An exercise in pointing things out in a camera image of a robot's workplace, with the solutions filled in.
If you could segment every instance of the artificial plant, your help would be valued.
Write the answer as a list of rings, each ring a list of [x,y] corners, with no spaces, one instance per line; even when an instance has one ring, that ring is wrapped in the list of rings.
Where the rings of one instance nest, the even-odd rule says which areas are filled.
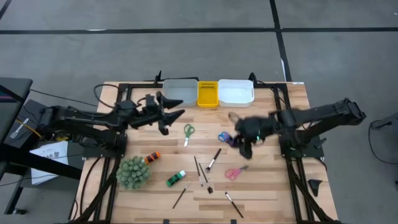
[[[149,177],[148,165],[138,156],[123,160],[116,173],[120,186],[126,190],[140,189]]]

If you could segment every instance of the wooden table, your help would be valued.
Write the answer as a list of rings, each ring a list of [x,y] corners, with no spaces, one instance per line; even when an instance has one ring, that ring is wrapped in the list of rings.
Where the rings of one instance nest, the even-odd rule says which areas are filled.
[[[292,107],[307,109],[309,103],[305,85],[288,83],[287,86]],[[132,99],[136,102],[145,94],[154,95],[156,91],[161,89],[136,88],[133,89]],[[116,95],[115,88],[105,86],[101,99],[112,105]],[[138,131],[128,129],[129,140],[124,158],[146,156],[155,151],[160,152],[161,158],[150,164],[152,176],[142,189],[127,191],[117,187],[112,223],[161,223],[163,219],[169,219],[171,223],[230,223],[231,219],[237,219],[238,223],[295,223],[286,163],[280,154],[277,136],[270,136],[263,145],[253,147],[253,158],[249,161],[240,156],[237,149],[231,149],[217,139],[222,131],[235,133],[234,126],[228,119],[229,111],[243,117],[266,116],[275,110],[274,95],[269,89],[255,89],[255,97],[249,108],[184,108],[186,112],[169,128],[168,136],[159,133],[157,124],[141,127]],[[101,104],[98,107],[99,112],[106,113],[109,110]],[[184,147],[183,127],[187,123],[193,125],[196,131],[191,135],[188,147]],[[209,194],[205,186],[200,186],[193,157],[196,156],[198,162],[206,167],[219,148],[222,148],[221,154],[207,175],[214,189],[214,193]],[[78,202],[83,181],[94,161],[91,158],[85,162],[76,198]],[[98,191],[103,161],[101,159],[97,163],[88,178],[83,208],[90,204]],[[315,200],[326,214],[337,219],[324,166],[315,159],[304,159],[303,162],[307,180],[323,180]],[[224,177],[226,170],[245,164],[249,165],[249,169],[235,181]],[[181,170],[187,176],[173,187],[167,187],[165,181]],[[189,188],[175,209],[172,209],[188,181],[191,181]],[[244,218],[240,218],[225,197],[225,191],[228,191]],[[299,195],[305,219],[305,206]],[[105,217],[107,202],[108,195],[105,195],[100,219]]]

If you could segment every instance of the white plastic bin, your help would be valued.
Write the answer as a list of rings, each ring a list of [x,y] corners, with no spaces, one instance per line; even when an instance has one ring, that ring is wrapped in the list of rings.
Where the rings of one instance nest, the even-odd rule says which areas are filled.
[[[164,96],[171,100],[183,100],[179,106],[196,106],[198,81],[194,79],[170,79],[163,82]]]
[[[254,100],[254,86],[250,80],[219,80],[218,103],[227,107],[249,107]]]

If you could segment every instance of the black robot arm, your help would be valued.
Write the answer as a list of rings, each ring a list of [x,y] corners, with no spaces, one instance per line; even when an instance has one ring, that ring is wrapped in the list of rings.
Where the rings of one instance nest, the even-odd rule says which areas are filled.
[[[344,99],[330,105],[308,110],[280,110],[269,113],[268,117],[252,116],[238,119],[235,141],[246,159],[252,157],[251,144],[265,141],[267,136],[279,134],[279,142],[289,148],[302,149],[312,138],[339,125],[358,125],[366,115],[355,102]]]
[[[167,125],[171,125],[185,110],[165,113],[164,108],[171,109],[182,100],[166,99],[161,92],[155,97],[146,95],[137,103],[125,100],[115,104],[110,113],[93,113],[81,111],[74,107],[53,106],[41,111],[38,132],[51,138],[54,133],[64,132],[79,134],[94,139],[101,146],[99,148],[86,147],[83,157],[121,157],[124,154],[127,136],[121,134],[130,126],[137,129],[144,125],[152,125],[158,122],[159,131],[168,135]],[[105,126],[107,129],[100,130],[89,125]]]

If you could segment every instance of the gray carpet floor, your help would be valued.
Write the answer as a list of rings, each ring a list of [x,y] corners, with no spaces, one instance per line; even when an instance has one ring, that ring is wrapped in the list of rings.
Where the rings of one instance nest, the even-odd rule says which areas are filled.
[[[0,0],[0,7],[6,0]],[[398,27],[396,0],[276,0],[282,27]],[[0,30],[273,27],[261,0],[12,0]],[[398,32],[283,33],[293,81],[305,82],[310,104],[345,97],[368,118],[324,134],[328,176],[345,223],[397,223],[398,167],[379,162],[368,144],[371,121],[398,112]],[[0,35],[0,76],[34,80],[33,89],[96,103],[104,81],[198,76],[201,80],[284,81],[275,34]],[[45,105],[89,106],[31,93]],[[396,133],[371,133],[375,152],[398,162]],[[0,184],[16,181],[5,175]],[[0,211],[13,185],[0,187]],[[1,223],[66,222],[75,190],[24,189],[26,215]]]

